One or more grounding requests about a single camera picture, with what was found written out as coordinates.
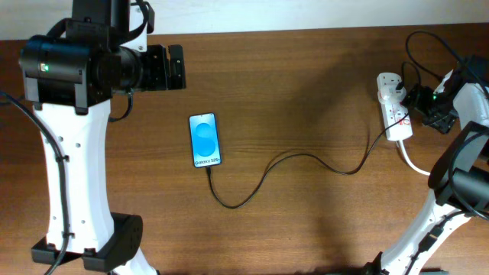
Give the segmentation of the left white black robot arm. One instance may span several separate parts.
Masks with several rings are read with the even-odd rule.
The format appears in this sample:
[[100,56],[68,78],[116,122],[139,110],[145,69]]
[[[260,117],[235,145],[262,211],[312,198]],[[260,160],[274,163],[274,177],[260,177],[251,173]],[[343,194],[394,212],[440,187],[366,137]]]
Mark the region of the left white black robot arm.
[[155,273],[141,250],[142,218],[108,206],[105,171],[112,97],[186,87],[183,48],[147,44],[154,19],[146,1],[75,1],[69,18],[21,50],[50,200],[47,233],[31,249],[35,263],[54,270],[81,259],[95,272]]

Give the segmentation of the blue screen Galaxy smartphone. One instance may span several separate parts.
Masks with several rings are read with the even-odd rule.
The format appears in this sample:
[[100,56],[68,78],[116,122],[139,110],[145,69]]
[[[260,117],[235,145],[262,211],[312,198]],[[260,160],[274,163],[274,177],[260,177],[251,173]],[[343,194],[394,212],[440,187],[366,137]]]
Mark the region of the blue screen Galaxy smartphone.
[[206,113],[190,116],[189,129],[194,167],[220,165],[222,155],[215,114]]

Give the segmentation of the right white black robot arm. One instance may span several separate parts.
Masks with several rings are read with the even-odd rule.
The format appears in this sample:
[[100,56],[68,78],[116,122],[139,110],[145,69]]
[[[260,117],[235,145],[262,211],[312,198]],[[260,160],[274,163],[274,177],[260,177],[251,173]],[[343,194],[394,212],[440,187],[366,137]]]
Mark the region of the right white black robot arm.
[[362,274],[419,274],[457,228],[473,217],[488,217],[488,60],[466,57],[436,89],[415,85],[407,91],[402,76],[377,77],[387,139],[398,144],[413,132],[409,113],[446,134],[458,121],[461,131],[428,172],[429,195],[407,231],[385,252],[364,265]]

